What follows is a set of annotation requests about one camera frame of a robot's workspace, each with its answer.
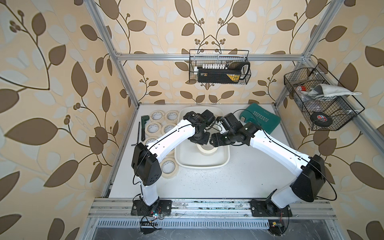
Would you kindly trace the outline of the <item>masking tape roll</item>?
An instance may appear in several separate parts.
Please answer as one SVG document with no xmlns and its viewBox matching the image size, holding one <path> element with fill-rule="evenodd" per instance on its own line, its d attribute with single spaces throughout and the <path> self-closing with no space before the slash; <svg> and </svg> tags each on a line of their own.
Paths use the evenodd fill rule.
<svg viewBox="0 0 384 240">
<path fill-rule="evenodd" d="M 197 145 L 199 152 L 204 156 L 212 156 L 218 150 L 218 147 L 213 147 L 211 145 Z"/>
<path fill-rule="evenodd" d="M 162 130 L 161 130 L 162 135 L 165 135 L 166 133 L 171 131 L 175 126 L 176 126 L 176 124 L 174 124 L 174 123 L 167 123 L 167 124 L 165 124 L 162 127 Z"/>
<path fill-rule="evenodd" d="M 176 111 L 176 110 L 168 111 L 168 112 L 166 112 L 166 114 L 165 114 L 165 120 L 166 120 L 168 123 L 174 123 L 174 124 L 177 124 L 177 123 L 178 123 L 178 119 L 179 119 L 179 112 Z"/>
<path fill-rule="evenodd" d="M 160 164 L 162 170 L 162 178 L 171 179 L 175 177 L 179 171 L 179 165 L 174 158 L 165 158 Z"/>
<path fill-rule="evenodd" d="M 145 127 L 145 134 L 148 137 L 160 137 L 162 135 L 162 125 L 158 122 L 150 122 Z"/>
<path fill-rule="evenodd" d="M 165 112 L 161 110 L 153 111 L 150 114 L 151 122 L 162 123 L 165 120 Z"/>
<path fill-rule="evenodd" d="M 145 145 L 148 145 L 150 143 L 153 143 L 157 140 L 158 138 L 157 137 L 150 137 L 148 139 L 145 140 Z"/>
</svg>

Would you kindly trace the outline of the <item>white plastic storage tray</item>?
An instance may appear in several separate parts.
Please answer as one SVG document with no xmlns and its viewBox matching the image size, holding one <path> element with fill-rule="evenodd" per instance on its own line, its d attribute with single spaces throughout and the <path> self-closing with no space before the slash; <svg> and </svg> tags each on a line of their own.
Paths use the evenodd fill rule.
<svg viewBox="0 0 384 240">
<path fill-rule="evenodd" d="M 224 115 L 223 111 L 217 107 L 192 106 L 184 108 L 179 112 L 178 122 L 182 120 L 184 115 L 188 112 L 193 111 L 197 114 L 202 114 L 205 110 L 211 111 L 215 118 Z M 215 125 L 212 129 L 208 130 L 210 137 L 211 134 L 219 133 L 220 129 L 222 128 Z M 192 143 L 189 140 L 185 140 L 175 148 L 175 159 L 181 167 L 191 169 L 214 169 L 221 168 L 229 162 L 230 146 L 218 147 L 217 152 L 212 156 L 204 156 L 199 152 L 197 145 L 198 144 Z"/>
</svg>

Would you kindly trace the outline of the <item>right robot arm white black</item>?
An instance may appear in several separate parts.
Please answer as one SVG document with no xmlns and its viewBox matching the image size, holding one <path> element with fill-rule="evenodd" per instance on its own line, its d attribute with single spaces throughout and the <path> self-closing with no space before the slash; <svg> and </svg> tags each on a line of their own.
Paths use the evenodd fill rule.
<svg viewBox="0 0 384 240">
<path fill-rule="evenodd" d="M 274 139 L 261 126 L 242 124 L 232 113 L 218 117 L 217 122 L 225 131 L 211 135 L 212 146 L 247 145 L 267 154 L 296 177 L 284 188 L 274 190 L 266 199 L 267 205 L 283 209 L 299 200 L 311 203 L 317 198 L 326 182 L 325 163 L 320 156 L 300 153 Z"/>
</svg>

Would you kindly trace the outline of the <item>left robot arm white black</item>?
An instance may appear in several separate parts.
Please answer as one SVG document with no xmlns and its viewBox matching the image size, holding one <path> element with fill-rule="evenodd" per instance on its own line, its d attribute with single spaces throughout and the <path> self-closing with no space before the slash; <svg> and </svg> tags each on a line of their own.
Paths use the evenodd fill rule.
<svg viewBox="0 0 384 240">
<path fill-rule="evenodd" d="M 156 141 L 135 146 L 132 168 L 141 186 L 141 199 L 148 207 L 155 205 L 159 198 L 156 182 L 162 175 L 160 163 L 179 144 L 185 140 L 198 145 L 206 145 L 210 138 L 208 128 L 215 123 L 215 116 L 209 110 L 201 114 L 193 111 L 169 132 Z"/>
</svg>

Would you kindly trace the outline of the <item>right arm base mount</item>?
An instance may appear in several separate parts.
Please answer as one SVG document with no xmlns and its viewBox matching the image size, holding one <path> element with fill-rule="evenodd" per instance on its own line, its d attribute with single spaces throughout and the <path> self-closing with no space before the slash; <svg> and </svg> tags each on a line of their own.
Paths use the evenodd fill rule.
<svg viewBox="0 0 384 240">
<path fill-rule="evenodd" d="M 292 217 L 292 211 L 289 206 L 283 209 L 278 208 L 270 200 L 251 200 L 250 202 L 251 213 L 253 217 Z"/>
</svg>

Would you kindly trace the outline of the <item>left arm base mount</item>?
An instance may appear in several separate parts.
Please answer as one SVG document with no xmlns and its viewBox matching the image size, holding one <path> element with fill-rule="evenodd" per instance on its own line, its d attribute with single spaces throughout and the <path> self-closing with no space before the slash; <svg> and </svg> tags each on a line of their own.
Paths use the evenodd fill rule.
<svg viewBox="0 0 384 240">
<path fill-rule="evenodd" d="M 132 216 L 160 216 L 166 217 L 171 215 L 172 201 L 158 198 L 152 205 L 146 205 L 140 197 L 138 200 L 133 200 L 131 210 Z"/>
</svg>

